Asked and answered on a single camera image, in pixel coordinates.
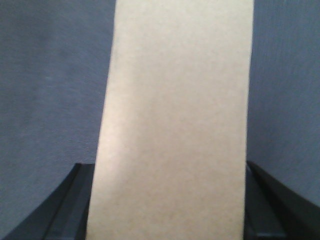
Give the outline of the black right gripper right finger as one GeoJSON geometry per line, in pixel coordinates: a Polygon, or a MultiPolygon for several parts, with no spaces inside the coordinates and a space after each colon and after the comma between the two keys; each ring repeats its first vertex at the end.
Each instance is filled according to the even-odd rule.
{"type": "Polygon", "coordinates": [[[320,208],[252,161],[246,163],[245,240],[318,240],[320,208]]]}

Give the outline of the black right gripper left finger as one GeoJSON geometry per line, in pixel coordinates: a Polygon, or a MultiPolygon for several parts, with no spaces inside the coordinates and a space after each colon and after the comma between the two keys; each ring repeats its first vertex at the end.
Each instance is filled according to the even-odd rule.
{"type": "Polygon", "coordinates": [[[76,163],[65,179],[5,240],[84,240],[94,164],[76,163]]]}

